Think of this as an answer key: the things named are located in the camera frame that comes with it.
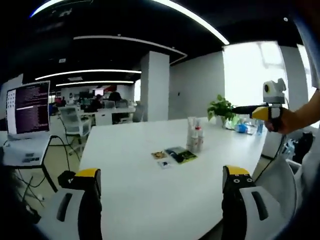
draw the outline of blue object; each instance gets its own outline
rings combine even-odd
[[[261,135],[262,134],[262,131],[263,131],[263,129],[264,129],[264,121],[262,121],[262,120],[258,120],[258,128],[257,128],[257,130],[256,130],[256,134],[257,135]]]
[[[234,130],[238,133],[245,134],[248,131],[248,127],[244,123],[241,123],[235,125]]]

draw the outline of monitor screen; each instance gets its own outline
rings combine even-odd
[[[94,95],[95,95],[95,96],[97,96],[98,94],[101,95],[101,96],[103,96],[104,93],[105,93],[105,90],[104,90],[103,88],[101,88],[101,89],[95,89],[95,90],[94,90]]]
[[[9,90],[6,96],[6,121],[9,134],[49,131],[49,85],[37,82]]]

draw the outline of laptop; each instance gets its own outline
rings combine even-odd
[[[7,142],[3,164],[28,168],[40,166],[48,149],[50,81],[39,81],[7,91]]]

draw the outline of chair armrest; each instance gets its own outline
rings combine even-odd
[[[286,162],[289,164],[290,168],[292,169],[293,174],[296,174],[298,169],[301,167],[300,163],[297,163],[290,159],[286,159]]]

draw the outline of small card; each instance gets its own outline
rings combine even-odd
[[[159,159],[164,159],[167,157],[167,154],[164,151],[157,151],[151,153],[151,155],[154,157],[154,159],[159,160]]]

